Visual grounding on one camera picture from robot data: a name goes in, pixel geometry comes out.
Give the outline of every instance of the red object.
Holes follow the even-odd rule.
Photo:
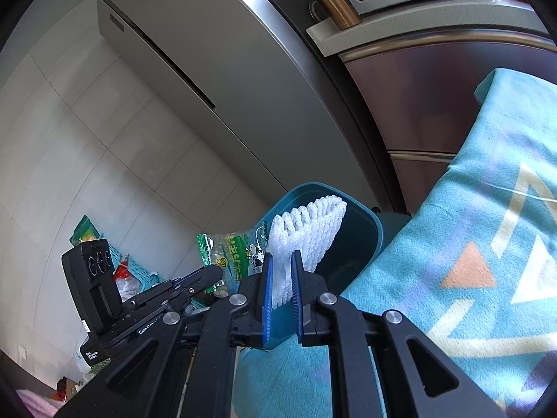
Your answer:
[[[127,259],[124,259],[114,272],[114,279],[117,280],[118,278],[127,278],[130,275],[131,273],[127,269]]]
[[[61,393],[54,393],[52,395],[52,399],[54,399],[55,401],[60,401],[60,402],[65,402],[66,401],[66,391],[63,391]]]

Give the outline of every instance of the teal plastic bucket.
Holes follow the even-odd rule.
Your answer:
[[[336,195],[346,201],[346,214],[335,240],[317,265],[315,272],[325,278],[330,292],[339,294],[384,249],[383,225],[374,212],[336,188],[319,182],[308,182],[283,196],[259,221],[258,226],[263,221],[267,221],[271,227],[275,215],[290,212],[294,207],[307,206],[312,201],[327,195]],[[394,228],[389,229],[389,233],[394,231]],[[275,348],[294,332],[291,300],[282,307],[272,310],[271,338],[265,349]]]

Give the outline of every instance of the floor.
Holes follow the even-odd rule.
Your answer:
[[[86,333],[60,257],[83,215],[164,278],[201,260],[197,233],[269,208],[99,35],[85,0],[0,90],[0,348],[49,386],[79,378]]]

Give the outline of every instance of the silver bolt head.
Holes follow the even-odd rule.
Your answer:
[[[385,319],[391,324],[400,324],[402,322],[402,314],[400,314],[400,311],[392,309],[385,313]]]
[[[163,316],[163,322],[166,325],[174,325],[180,322],[180,313],[176,311],[165,312]]]
[[[229,298],[228,301],[234,305],[235,307],[239,307],[241,305],[243,305],[244,303],[246,303],[247,298],[245,295],[243,294],[232,294]]]
[[[336,295],[330,292],[323,293],[319,296],[319,301],[324,305],[334,305],[336,303]]]

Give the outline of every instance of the snack bag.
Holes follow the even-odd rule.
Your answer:
[[[88,242],[90,240],[97,240],[101,237],[95,226],[91,223],[91,220],[87,215],[84,215],[76,229],[73,230],[73,235],[70,238],[70,243],[77,247],[82,242]]]
[[[267,222],[244,232],[197,234],[197,245],[205,266],[216,264],[224,270],[224,287],[238,292],[242,278],[260,273],[267,248]]]

